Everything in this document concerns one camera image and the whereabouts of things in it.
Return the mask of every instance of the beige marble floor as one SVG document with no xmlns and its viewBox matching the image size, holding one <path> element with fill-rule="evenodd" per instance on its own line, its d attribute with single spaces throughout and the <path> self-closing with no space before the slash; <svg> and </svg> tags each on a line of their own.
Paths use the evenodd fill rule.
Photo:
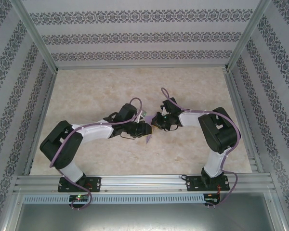
<svg viewBox="0 0 289 231">
<path fill-rule="evenodd" d="M 61 70 L 39 143 L 61 120 L 72 124 L 98 121 L 118 111 L 132 97 L 141 98 L 148 115 L 153 115 L 165 100 L 161 87 L 183 107 L 212 110 L 221 106 L 236 122 L 219 67 Z M 200 128 L 185 127 L 173 132 L 155 129 L 148 144 L 145 137 L 136 140 L 115 137 L 85 143 L 77 152 L 76 163 L 88 175 L 188 174 L 200 173 L 208 153 Z M 31 175 L 57 175 L 55 169 L 49 169 L 49 163 L 37 150 Z M 242 140 L 224 168 L 251 172 Z"/>
</svg>

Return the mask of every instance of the ventilation slot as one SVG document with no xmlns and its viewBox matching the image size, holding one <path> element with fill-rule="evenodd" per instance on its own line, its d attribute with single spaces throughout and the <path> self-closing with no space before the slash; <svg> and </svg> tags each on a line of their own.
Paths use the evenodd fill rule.
<svg viewBox="0 0 289 231">
<path fill-rule="evenodd" d="M 204 203 L 203 194 L 163 194 L 163 195 L 100 195 L 93 194 L 92 204 L 175 204 Z M 69 195 L 26 195 L 24 204 L 68 204 Z"/>
</svg>

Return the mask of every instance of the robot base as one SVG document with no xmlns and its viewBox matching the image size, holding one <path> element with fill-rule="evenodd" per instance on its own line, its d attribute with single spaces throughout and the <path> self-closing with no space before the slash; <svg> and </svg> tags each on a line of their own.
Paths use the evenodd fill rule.
<svg viewBox="0 0 289 231">
<path fill-rule="evenodd" d="M 186 189 L 188 192 L 217 191 L 218 189 L 220 191 L 229 191 L 228 177 L 218 176 L 217 178 L 218 179 L 213 180 L 210 184 L 205 185 L 202 181 L 202 176 L 182 176 L 182 179 L 186 181 Z"/>
<path fill-rule="evenodd" d="M 84 182 L 81 186 L 86 189 L 89 189 L 90 192 L 98 193 L 101 188 L 101 179 L 100 177 L 86 177 Z M 78 188 L 77 186 L 68 182 L 64 177 L 60 178 L 59 186 L 58 186 L 59 193 L 83 193 L 84 190 Z"/>
</svg>

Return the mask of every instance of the wall with floral stripes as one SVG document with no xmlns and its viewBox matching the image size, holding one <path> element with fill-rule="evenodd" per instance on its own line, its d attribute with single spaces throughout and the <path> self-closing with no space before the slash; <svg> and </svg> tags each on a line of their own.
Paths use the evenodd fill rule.
<svg viewBox="0 0 289 231">
<path fill-rule="evenodd" d="M 289 0 L 273 0 L 232 70 L 289 222 Z"/>
<path fill-rule="evenodd" d="M 59 67 L 226 64 L 259 0 L 24 0 Z"/>
<path fill-rule="evenodd" d="M 8 0 L 0 0 L 0 217 L 26 167 L 53 74 Z"/>
</svg>

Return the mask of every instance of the robotic arm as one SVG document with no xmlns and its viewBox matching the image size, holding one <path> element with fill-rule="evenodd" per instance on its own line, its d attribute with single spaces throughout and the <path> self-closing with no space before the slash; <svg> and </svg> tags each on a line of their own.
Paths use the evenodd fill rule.
<svg viewBox="0 0 289 231">
<path fill-rule="evenodd" d="M 224 172 L 231 172 L 224 171 L 222 168 L 226 155 L 237 146 L 240 139 L 240 133 L 235 124 L 221 107 L 213 111 L 189 111 L 177 105 L 174 98 L 169 98 L 165 89 L 162 89 L 162 91 L 167 100 L 163 101 L 162 112 L 157 112 L 151 125 L 165 131 L 176 130 L 183 126 L 201 127 L 206 142 L 211 149 L 208 161 L 201 171 L 201 177 L 186 176 L 186 179 L 184 179 L 186 180 L 187 190 L 214 191 L 218 188 L 219 191 L 228 191 L 227 176 L 223 175 Z M 152 133 L 152 128 L 150 124 L 143 120 L 145 114 L 146 112 L 141 109 L 137 113 L 137 109 L 130 102 L 126 103 L 118 113 L 114 112 L 94 124 L 72 125 L 67 121 L 61 121 L 40 145 L 40 150 L 53 163 L 53 166 L 65 176 L 65 178 L 60 179 L 58 190 L 65 188 L 66 191 L 61 190 L 59 192 L 87 191 L 92 199 L 90 192 L 99 192 L 100 178 L 86 177 L 76 166 L 74 157 L 80 144 L 96 139 L 121 136 L 123 132 L 130 135 L 132 139 L 149 135 Z M 97 185 L 96 188 L 92 188 L 91 185 L 93 178 L 98 178 L 94 182 Z"/>
<path fill-rule="evenodd" d="M 121 135 L 123 132 L 130 135 L 132 139 L 151 134 L 151 126 L 142 120 L 146 114 L 145 111 L 141 111 L 136 121 L 115 125 L 118 122 L 132 119 L 136 114 L 137 109 L 130 103 L 126 103 L 119 112 L 114 112 L 110 116 L 98 121 L 97 124 L 100 123 L 100 125 L 86 127 L 86 125 L 72 125 L 65 120 L 61 121 L 42 142 L 40 150 L 52 161 L 62 145 L 63 140 L 65 140 L 73 130 L 82 128 L 73 133 L 68 139 L 54 162 L 54 167 L 72 182 L 84 186 L 86 176 L 80 168 L 76 166 L 74 161 L 76 151 L 80 144 L 97 139 L 112 138 Z"/>
<path fill-rule="evenodd" d="M 234 147 L 237 141 L 234 127 L 221 116 L 183 111 L 170 100 L 163 101 L 161 109 L 162 113 L 157 112 L 157 115 L 152 119 L 152 125 L 159 129 L 171 131 L 183 126 L 201 127 L 211 149 L 208 161 L 201 171 L 201 181 L 206 188 L 218 182 L 223 176 L 222 161 L 227 151 Z M 213 112 L 220 113 L 230 119 L 222 107 L 214 109 Z"/>
</svg>

